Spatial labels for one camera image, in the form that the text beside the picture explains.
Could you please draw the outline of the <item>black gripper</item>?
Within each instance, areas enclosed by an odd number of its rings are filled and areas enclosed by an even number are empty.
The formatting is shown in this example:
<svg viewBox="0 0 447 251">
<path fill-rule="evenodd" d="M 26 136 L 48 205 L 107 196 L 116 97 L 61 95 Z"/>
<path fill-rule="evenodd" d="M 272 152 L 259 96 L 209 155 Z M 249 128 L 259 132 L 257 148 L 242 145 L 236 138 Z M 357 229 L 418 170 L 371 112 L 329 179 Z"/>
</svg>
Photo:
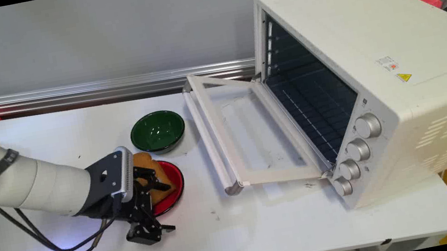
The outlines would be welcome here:
<svg viewBox="0 0 447 251">
<path fill-rule="evenodd" d="M 176 229 L 174 225 L 164 225 L 158 222 L 152 212 L 150 195 L 151 190 L 170 190 L 170 185 L 160 182 L 154 169 L 133 167 L 136 191 L 138 195 L 124 202 L 127 194 L 117 193 L 107 196 L 100 211 L 103 217 L 113 217 L 115 220 L 125 221 L 130 224 L 126 235 L 127 241 L 143 245 L 154 245 L 160 242 L 163 233 L 169 233 Z M 137 180 L 144 179 L 145 185 Z"/>
</svg>

